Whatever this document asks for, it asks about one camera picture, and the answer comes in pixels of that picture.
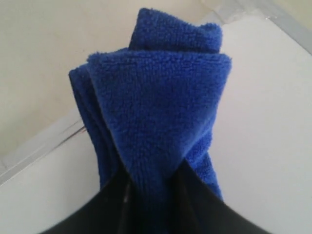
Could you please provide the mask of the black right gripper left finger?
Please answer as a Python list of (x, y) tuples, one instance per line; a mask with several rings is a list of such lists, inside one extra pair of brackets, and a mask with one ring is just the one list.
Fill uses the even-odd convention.
[(58, 234), (132, 234), (134, 192), (129, 174), (119, 165), (114, 177), (86, 205), (57, 225)]

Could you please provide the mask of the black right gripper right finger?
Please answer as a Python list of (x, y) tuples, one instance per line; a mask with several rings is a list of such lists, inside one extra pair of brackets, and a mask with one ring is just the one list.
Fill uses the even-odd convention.
[(220, 200), (184, 160), (172, 177), (173, 234), (261, 234), (262, 228), (248, 221)]

